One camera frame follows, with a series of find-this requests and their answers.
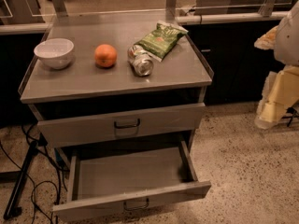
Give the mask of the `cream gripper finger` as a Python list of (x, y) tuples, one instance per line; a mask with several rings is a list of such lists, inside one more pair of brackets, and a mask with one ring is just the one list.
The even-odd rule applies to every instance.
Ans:
[(255, 125), (260, 129), (274, 127), (298, 101), (299, 67), (286, 65), (278, 73), (270, 72), (263, 85)]

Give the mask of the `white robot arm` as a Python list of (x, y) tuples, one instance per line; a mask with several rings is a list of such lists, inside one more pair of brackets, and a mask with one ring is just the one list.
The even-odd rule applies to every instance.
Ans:
[(284, 64), (282, 70), (270, 72), (265, 79), (256, 111), (255, 125), (269, 129), (299, 101), (299, 2), (278, 26), (258, 38), (254, 47), (272, 49), (275, 59)]

